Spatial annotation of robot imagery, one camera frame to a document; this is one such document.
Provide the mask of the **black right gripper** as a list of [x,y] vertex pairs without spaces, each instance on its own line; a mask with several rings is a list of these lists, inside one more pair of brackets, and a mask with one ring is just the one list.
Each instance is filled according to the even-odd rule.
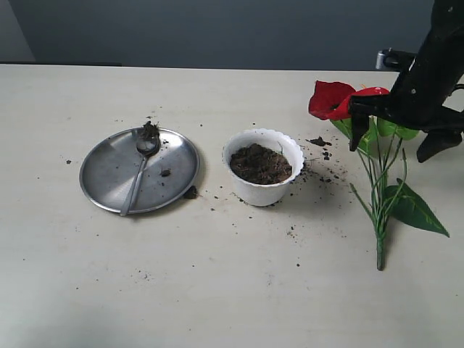
[[463,76],[463,1],[435,1],[431,28],[408,70],[398,72],[389,94],[352,96],[349,150],[357,150],[370,116],[428,132],[416,157],[425,162],[461,144],[463,113],[444,106]]

